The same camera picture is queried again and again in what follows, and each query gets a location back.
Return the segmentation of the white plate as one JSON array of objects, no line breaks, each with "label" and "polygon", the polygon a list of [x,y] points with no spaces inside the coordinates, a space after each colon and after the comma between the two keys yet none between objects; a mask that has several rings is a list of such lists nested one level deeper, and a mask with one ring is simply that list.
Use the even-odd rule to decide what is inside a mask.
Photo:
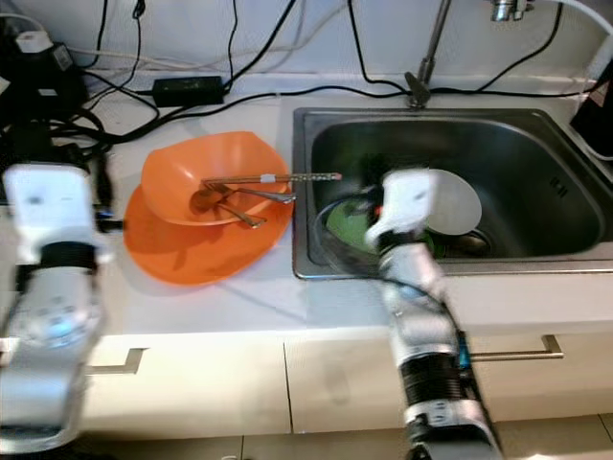
[{"label": "white plate", "polygon": [[426,228],[450,236],[474,231],[483,215],[476,189],[455,172],[439,168],[429,171],[435,178],[435,201]]}]

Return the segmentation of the orange plastic plate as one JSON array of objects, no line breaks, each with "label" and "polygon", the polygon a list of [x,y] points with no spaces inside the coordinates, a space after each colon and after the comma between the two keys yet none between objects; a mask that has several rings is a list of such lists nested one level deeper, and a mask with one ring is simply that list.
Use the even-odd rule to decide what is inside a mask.
[{"label": "orange plastic plate", "polygon": [[228,279],[257,263],[287,231],[293,207],[276,203],[259,213],[258,228],[234,222],[222,226],[178,226],[150,210],[140,187],[128,198],[124,245],[146,275],[167,284],[197,286]]}]

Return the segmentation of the orange plastic bowl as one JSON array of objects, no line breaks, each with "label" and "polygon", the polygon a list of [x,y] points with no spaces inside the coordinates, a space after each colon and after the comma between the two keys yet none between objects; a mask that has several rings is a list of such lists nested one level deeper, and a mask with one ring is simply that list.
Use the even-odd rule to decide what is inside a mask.
[{"label": "orange plastic bowl", "polygon": [[159,219],[181,226],[219,226],[238,219],[223,209],[197,212],[190,206],[203,179],[289,172],[287,162],[257,134],[229,131],[154,150],[142,167],[140,187]]}]

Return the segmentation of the green plate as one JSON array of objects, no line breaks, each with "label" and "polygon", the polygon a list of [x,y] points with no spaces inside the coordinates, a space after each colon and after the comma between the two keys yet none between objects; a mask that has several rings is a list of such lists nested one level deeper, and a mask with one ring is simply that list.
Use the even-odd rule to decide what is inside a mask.
[{"label": "green plate", "polygon": [[325,227],[339,241],[365,254],[377,255],[379,250],[365,241],[375,211],[371,202],[363,198],[347,198],[337,203],[325,219]]}]

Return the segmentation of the metal spoon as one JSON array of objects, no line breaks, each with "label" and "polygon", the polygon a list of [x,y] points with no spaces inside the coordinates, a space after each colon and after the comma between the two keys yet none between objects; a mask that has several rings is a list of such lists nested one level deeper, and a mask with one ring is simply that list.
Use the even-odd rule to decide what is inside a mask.
[{"label": "metal spoon", "polygon": [[248,224],[248,226],[251,228],[259,228],[262,227],[263,224],[267,223],[266,218],[258,218],[258,216],[245,214],[245,212],[236,209],[236,207],[229,205],[229,203],[224,200],[215,202],[215,207],[217,207],[217,209],[229,212],[229,214],[233,215],[234,218],[240,219],[242,223]]},{"label": "metal spoon", "polygon": [[294,194],[279,194],[248,188],[226,187],[224,184],[209,184],[197,190],[196,193],[193,193],[193,196],[190,197],[190,206],[197,212],[205,212],[210,209],[223,209],[238,217],[240,211],[234,210],[232,206],[226,203],[226,198],[228,196],[233,196],[235,193],[242,193],[247,196],[258,196],[264,198],[264,200],[279,203],[292,203],[295,201],[295,198],[297,198]]}]

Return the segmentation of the stainless steel sink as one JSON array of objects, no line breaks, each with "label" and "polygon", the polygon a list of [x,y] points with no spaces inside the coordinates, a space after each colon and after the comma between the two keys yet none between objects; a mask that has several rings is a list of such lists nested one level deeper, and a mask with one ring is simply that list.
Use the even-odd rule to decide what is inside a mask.
[{"label": "stainless steel sink", "polygon": [[316,215],[386,172],[413,167],[457,174],[482,203],[471,233],[430,240],[448,275],[613,273],[613,166],[546,111],[304,106],[293,113],[293,171],[340,180],[297,189],[295,275],[342,279],[345,268],[312,237]]}]

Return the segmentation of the metal faucet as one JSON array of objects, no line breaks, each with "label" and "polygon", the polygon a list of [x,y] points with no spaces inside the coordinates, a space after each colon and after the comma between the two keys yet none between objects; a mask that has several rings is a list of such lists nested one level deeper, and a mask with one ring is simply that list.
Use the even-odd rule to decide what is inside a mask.
[{"label": "metal faucet", "polygon": [[[530,12],[534,9],[531,5],[533,0],[488,0],[493,5],[493,16],[491,21],[507,22],[518,21],[524,17],[525,12]],[[432,32],[426,44],[424,57],[421,58],[420,65],[416,74],[406,73],[404,78],[408,83],[408,96],[406,106],[411,110],[425,109],[432,98],[432,89],[429,83],[432,80],[433,71],[435,69],[435,54],[438,52],[439,44],[445,23],[448,17],[452,0],[441,0],[432,26]]]}]

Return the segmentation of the black power adapter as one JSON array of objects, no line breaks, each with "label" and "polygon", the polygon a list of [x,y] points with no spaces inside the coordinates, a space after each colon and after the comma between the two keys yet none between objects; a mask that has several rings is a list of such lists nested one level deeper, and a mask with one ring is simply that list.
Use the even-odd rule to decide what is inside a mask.
[{"label": "black power adapter", "polygon": [[155,80],[148,90],[158,108],[223,104],[229,93],[220,76],[180,76]]}]

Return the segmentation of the black appliance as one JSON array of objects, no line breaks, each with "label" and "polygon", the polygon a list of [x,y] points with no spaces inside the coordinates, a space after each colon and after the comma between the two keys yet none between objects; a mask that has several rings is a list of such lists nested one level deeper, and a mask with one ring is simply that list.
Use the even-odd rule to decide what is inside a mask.
[{"label": "black appliance", "polygon": [[605,162],[613,162],[613,70],[587,93],[570,127]]}]

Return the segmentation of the black power strip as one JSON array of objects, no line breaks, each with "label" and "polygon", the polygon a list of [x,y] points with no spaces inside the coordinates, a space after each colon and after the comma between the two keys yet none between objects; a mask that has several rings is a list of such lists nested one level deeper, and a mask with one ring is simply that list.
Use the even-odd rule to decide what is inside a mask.
[{"label": "black power strip", "polygon": [[106,145],[96,142],[88,148],[83,148],[80,144],[57,146],[53,137],[58,135],[53,134],[50,127],[53,120],[69,123],[71,118],[83,114],[82,108],[53,110],[50,113],[6,109],[0,136],[1,171],[5,172],[21,163],[54,163],[88,170],[89,163],[106,153]]}]

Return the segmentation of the black charger block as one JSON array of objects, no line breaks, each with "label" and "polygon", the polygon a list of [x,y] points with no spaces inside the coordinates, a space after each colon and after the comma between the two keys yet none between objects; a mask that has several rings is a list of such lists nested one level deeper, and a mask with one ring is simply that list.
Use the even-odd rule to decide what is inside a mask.
[{"label": "black charger block", "polygon": [[8,86],[1,92],[3,108],[50,113],[53,110],[73,110],[87,100],[88,91],[82,70],[66,45],[38,54],[22,54],[14,37],[4,36],[1,42],[0,75]]}]

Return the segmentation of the small white plug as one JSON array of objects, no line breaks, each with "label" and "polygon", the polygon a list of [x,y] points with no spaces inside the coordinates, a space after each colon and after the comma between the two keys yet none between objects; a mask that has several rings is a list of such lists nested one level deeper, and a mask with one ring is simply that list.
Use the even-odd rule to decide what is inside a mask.
[{"label": "small white plug", "polygon": [[56,47],[48,32],[42,30],[21,32],[13,42],[22,54],[38,54]]}]

